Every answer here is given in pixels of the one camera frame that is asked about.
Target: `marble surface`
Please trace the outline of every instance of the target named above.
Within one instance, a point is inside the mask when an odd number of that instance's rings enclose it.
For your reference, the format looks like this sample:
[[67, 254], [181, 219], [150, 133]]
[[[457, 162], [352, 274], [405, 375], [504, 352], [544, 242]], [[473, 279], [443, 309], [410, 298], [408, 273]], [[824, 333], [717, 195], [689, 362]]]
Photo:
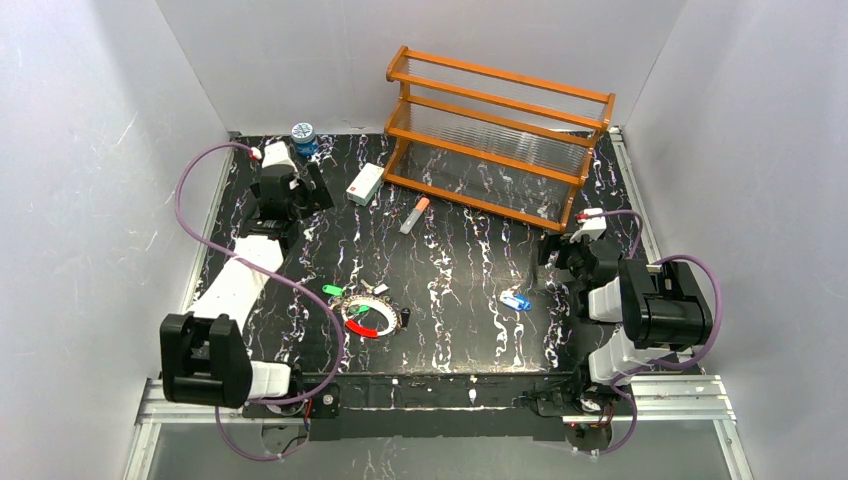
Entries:
[[[243, 137], [253, 146], [287, 141], [283, 137]], [[344, 372], [475, 373], [567, 371], [606, 341], [609, 328], [567, 319], [562, 280], [549, 266], [531, 285], [533, 244], [542, 231], [521, 222], [431, 198], [410, 235], [398, 231], [420, 195], [385, 184], [368, 207], [344, 198], [344, 190], [366, 162], [384, 165], [394, 141], [383, 135], [320, 137], [315, 159], [335, 207], [305, 221], [303, 237], [280, 272], [313, 291], [324, 284], [361, 289], [360, 280], [386, 284], [393, 304], [412, 310], [409, 328], [379, 339], [345, 332]], [[258, 173], [241, 152], [235, 154], [224, 187], [212, 240], [233, 246], [248, 186]], [[495, 166], [467, 175], [501, 175]], [[572, 213], [587, 207], [629, 208], [624, 182], [608, 136], [594, 152], [586, 186]], [[613, 218], [608, 235], [629, 249], [636, 224]], [[644, 258], [644, 252], [637, 255]], [[223, 256], [208, 253], [196, 294], [220, 271]], [[533, 303], [527, 312], [500, 304], [498, 295], [517, 288]], [[362, 323], [381, 327], [366, 314]], [[269, 282], [244, 330], [251, 358], [296, 361], [306, 372], [325, 372], [335, 339], [329, 319], [299, 293]]]

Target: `wooden frame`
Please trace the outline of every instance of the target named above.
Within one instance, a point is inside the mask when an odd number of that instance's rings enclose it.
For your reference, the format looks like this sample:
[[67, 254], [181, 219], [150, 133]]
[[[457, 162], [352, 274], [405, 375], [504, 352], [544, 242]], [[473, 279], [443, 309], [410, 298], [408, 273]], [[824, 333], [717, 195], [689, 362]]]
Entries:
[[[446, 83], [443, 81], [437, 81], [421, 76], [416, 76], [408, 73], [410, 59], [420, 62], [427, 62], [433, 65], [437, 65], [439, 67], [444, 67], [446, 69], [460, 70], [463, 72], [482, 75], [501, 81], [516, 83], [528, 87], [529, 89], [542, 89], [548, 92], [554, 92], [556, 94], [563, 95], [564, 97], [577, 98], [580, 99], [579, 101], [582, 102], [597, 103], [600, 106], [600, 114], [598, 118], [587, 118], [568, 112], [558, 111], [547, 106], [534, 105], [532, 103], [522, 101], [520, 99], [506, 98], [492, 93], [472, 90], [460, 85], [453, 85], [451, 83]], [[392, 61], [389, 63], [389, 66], [386, 69], [386, 79], [390, 82], [400, 82], [398, 102], [395, 105], [395, 108], [392, 110], [392, 113], [389, 116], [385, 127], [385, 131], [387, 134], [397, 137], [395, 151], [389, 158], [389, 162], [386, 165], [385, 172], [383, 174], [383, 177], [386, 181], [401, 185], [403, 187], [418, 190], [429, 195], [434, 195], [454, 202], [463, 203], [474, 208], [478, 208], [480, 210], [495, 213], [498, 215], [503, 215], [509, 218], [514, 218], [522, 222], [526, 222], [531, 225], [535, 225], [545, 229], [554, 230], [557, 232], [562, 232], [565, 230], [571, 212], [571, 205], [574, 201], [574, 196], [576, 195], [577, 190], [583, 186], [586, 181], [586, 177], [588, 176], [589, 164], [592, 160], [592, 152], [594, 150], [595, 144], [597, 143], [600, 136], [610, 126], [610, 121], [612, 118], [612, 109], [615, 103], [615, 94], [603, 94], [598, 92], [592, 92], [589, 90], [570, 87], [567, 85], [562, 85], [547, 80], [541, 80], [525, 75], [519, 75], [503, 70], [483, 67], [467, 62], [453, 60], [450, 58], [440, 57], [429, 53], [416, 52], [409, 50], [409, 48], [407, 48], [406, 46], [402, 46], [395, 54]], [[518, 110], [540, 117], [566, 122], [571, 125], [578, 125], [590, 129], [590, 135], [588, 136], [588, 138], [572, 135], [569, 133], [544, 128], [538, 125], [533, 125], [531, 123], [520, 122], [504, 118], [498, 115], [479, 112], [471, 108], [461, 107], [458, 105], [445, 103], [443, 101], [433, 100], [421, 95], [411, 95], [411, 85], [423, 87], [429, 90], [449, 93], [465, 98], [471, 98], [480, 102], [486, 102], [493, 105], [506, 107], [512, 110]], [[582, 164], [579, 165], [578, 169], [575, 169], [572, 172], [566, 172], [563, 171], [564, 169], [566, 169], [565, 166], [560, 169], [542, 167], [535, 164], [538, 162], [530, 162], [528, 161], [528, 159], [509, 158], [495, 151], [486, 151], [468, 146], [469, 144], [473, 144], [474, 142], [466, 142], [466, 144], [463, 145], [461, 143], [457, 143], [457, 141], [452, 138], [439, 138], [436, 134], [433, 134], [432, 132], [425, 133], [421, 131], [415, 131], [410, 126], [412, 111], [411, 109], [413, 105], [432, 109], [440, 112], [440, 114], [443, 113], [446, 116], [461, 117], [472, 119], [473, 121], [485, 122], [486, 124], [489, 124], [493, 129], [503, 129], [503, 132], [517, 131], [524, 135], [524, 137], [522, 138], [525, 138], [526, 134], [529, 134], [531, 135], [530, 138], [536, 138], [539, 139], [539, 141], [549, 142], [548, 145], [551, 144], [551, 141], [560, 143], [562, 145], [563, 154], [571, 152], [572, 155], [576, 155], [574, 152], [585, 152], [580, 153], [583, 158]], [[401, 158], [409, 148], [411, 142], [422, 143], [430, 145], [432, 147], [450, 150], [463, 155], [478, 158], [486, 162], [520, 170], [522, 172], [526, 172], [532, 175], [539, 175], [541, 177], [548, 178], [551, 181], [556, 181], [568, 185], [569, 194], [565, 199], [563, 199], [563, 208], [560, 218], [557, 218], [557, 221], [549, 220], [524, 212], [519, 212], [510, 208], [501, 207], [499, 205], [486, 202], [485, 200], [469, 197], [467, 195], [462, 195], [456, 192], [450, 192], [438, 187], [433, 187], [431, 185], [427, 185], [397, 175], [395, 173], [395, 170]]]

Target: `wooden rack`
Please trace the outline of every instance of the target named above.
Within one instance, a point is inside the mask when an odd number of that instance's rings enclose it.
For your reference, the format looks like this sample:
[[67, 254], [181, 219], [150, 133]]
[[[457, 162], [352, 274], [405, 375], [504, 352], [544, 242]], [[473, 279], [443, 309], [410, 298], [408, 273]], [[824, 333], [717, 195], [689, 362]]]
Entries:
[[[386, 133], [397, 137], [385, 169], [386, 181], [549, 230], [565, 230], [574, 196], [586, 180], [595, 144], [609, 128], [615, 94], [569, 87], [405, 46], [389, 64], [386, 79], [400, 82], [397, 105], [386, 122]], [[561, 124], [561, 128], [547, 128], [551, 124]], [[588, 130], [589, 134], [567, 130]], [[484, 161], [504, 171], [520, 172], [518, 175], [525, 179], [530, 178], [527, 175], [543, 177], [545, 180], [525, 184], [545, 185], [544, 191], [530, 194], [536, 202], [556, 208], [533, 215], [527, 208], [520, 211], [515, 205], [497, 204], [491, 198], [475, 198], [457, 189], [407, 178], [398, 167], [412, 143], [455, 152], [459, 155], [451, 160], [454, 163]], [[551, 192], [563, 198], [545, 198]]]

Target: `green clip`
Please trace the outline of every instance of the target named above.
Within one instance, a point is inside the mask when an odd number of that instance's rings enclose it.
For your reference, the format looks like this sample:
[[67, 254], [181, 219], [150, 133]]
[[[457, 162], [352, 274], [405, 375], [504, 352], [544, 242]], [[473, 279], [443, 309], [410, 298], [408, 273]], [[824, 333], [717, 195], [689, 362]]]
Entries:
[[332, 295], [334, 297], [338, 297], [342, 293], [344, 293], [344, 289], [337, 287], [335, 285], [324, 285], [321, 287], [321, 291], [326, 293], [327, 295]]

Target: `red strip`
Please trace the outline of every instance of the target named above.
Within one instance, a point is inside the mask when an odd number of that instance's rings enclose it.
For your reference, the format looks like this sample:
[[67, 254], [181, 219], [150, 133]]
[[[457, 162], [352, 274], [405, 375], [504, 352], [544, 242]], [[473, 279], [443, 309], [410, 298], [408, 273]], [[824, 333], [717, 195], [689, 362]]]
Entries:
[[361, 335], [365, 338], [377, 338], [377, 330], [374, 330], [373, 328], [365, 328], [353, 320], [345, 322], [345, 326], [357, 335]]

